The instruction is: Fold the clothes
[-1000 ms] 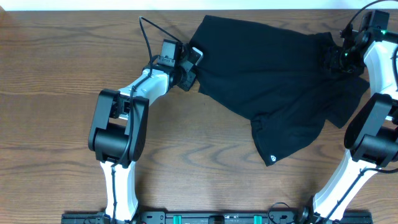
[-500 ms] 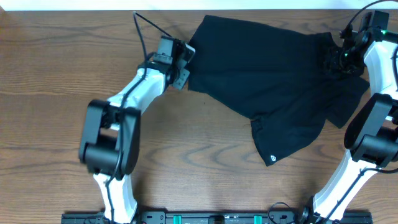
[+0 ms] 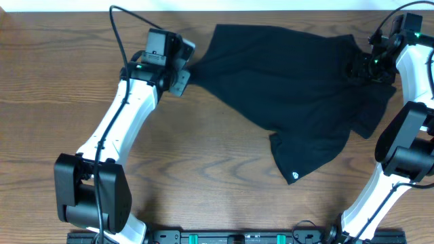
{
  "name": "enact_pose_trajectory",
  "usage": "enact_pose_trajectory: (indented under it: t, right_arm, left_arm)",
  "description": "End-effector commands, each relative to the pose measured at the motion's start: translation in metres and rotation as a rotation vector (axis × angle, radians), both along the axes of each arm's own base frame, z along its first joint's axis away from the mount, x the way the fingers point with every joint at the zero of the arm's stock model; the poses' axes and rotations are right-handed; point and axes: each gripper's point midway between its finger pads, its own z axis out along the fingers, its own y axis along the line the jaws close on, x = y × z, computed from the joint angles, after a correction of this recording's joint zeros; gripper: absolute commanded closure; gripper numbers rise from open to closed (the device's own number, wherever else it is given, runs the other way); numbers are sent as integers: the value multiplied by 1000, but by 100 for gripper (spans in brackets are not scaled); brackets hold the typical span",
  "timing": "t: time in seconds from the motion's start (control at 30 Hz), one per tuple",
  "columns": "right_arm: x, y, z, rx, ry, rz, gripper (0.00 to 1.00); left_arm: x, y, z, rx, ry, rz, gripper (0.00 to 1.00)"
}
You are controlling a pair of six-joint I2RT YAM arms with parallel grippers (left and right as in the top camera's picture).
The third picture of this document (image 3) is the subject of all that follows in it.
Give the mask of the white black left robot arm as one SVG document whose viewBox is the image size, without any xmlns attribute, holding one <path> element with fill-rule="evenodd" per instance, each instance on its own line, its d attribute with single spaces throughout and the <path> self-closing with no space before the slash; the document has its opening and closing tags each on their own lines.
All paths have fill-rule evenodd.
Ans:
<svg viewBox="0 0 434 244">
<path fill-rule="evenodd" d="M 179 34 L 150 29 L 146 48 L 122 68 L 113 103 L 95 132 L 75 154 L 57 158 L 58 217 L 84 228 L 68 233 L 68 243 L 152 243 L 150 230 L 132 213 L 125 165 L 163 92 L 183 94 L 190 78 L 185 65 L 194 52 L 195 44 Z"/>
</svg>

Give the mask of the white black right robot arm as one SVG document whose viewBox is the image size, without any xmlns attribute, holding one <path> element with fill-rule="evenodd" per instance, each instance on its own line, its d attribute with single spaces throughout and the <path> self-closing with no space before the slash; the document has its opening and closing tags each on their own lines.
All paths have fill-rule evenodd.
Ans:
<svg viewBox="0 0 434 244">
<path fill-rule="evenodd" d="M 433 38 L 421 31 L 422 16 L 396 16 L 389 36 L 377 28 L 369 38 L 372 53 L 358 59 L 351 75 L 391 84 L 401 77 L 404 106 L 380 135 L 374 172 L 354 204 L 339 215 L 324 243 L 392 243 L 376 228 L 394 203 L 433 175 Z"/>
</svg>

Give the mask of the black shorts garment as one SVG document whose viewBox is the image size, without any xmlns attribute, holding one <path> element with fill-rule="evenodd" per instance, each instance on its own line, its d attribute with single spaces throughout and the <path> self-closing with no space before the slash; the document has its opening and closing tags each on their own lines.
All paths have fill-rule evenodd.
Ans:
<svg viewBox="0 0 434 244">
<path fill-rule="evenodd" d="M 363 52 L 352 35 L 219 24 L 190 82 L 270 131 L 288 184 L 333 160 L 351 132 L 369 138 L 395 93 L 351 74 Z"/>
</svg>

